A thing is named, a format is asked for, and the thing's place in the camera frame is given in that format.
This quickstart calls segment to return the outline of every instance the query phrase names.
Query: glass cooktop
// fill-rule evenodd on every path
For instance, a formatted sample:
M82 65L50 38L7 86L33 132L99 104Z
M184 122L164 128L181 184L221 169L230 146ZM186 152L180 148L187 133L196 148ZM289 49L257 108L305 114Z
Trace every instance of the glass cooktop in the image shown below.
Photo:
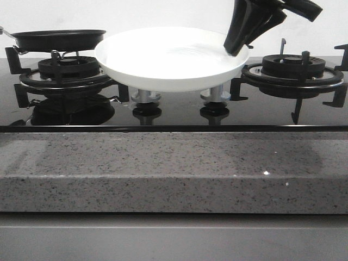
M341 57L324 57L328 67L339 65ZM38 59L23 59L32 69ZM247 64L255 63L253 59ZM139 106L132 100L101 102L119 95L117 85L93 95L88 109L61 115L53 113L54 104L44 95L28 93L29 101L48 105L20 108L14 85L18 75L10 74L6 59L0 59L0 131L1 132L88 132L88 131L346 131L348 130L348 98L346 91L332 91L315 97L275 97L258 87L242 83L238 101L224 104L205 102L200 91L162 93L157 103ZM230 83L224 84L230 91ZM129 95L136 92L129 88ZM69 102L73 109L86 101Z

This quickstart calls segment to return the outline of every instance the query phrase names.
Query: black frying pan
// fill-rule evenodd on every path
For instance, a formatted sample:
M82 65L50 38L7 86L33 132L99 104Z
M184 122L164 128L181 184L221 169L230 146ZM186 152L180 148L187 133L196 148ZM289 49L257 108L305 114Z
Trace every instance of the black frying pan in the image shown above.
M17 46L28 52L73 52L94 49L103 40L106 31L51 30L10 34L0 26L0 34L2 33L15 39Z

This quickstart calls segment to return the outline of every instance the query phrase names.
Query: granite countertop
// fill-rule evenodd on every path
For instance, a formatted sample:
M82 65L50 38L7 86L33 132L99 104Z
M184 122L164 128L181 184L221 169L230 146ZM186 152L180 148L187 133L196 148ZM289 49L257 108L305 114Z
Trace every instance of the granite countertop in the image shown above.
M348 133L0 133L2 212L348 213Z

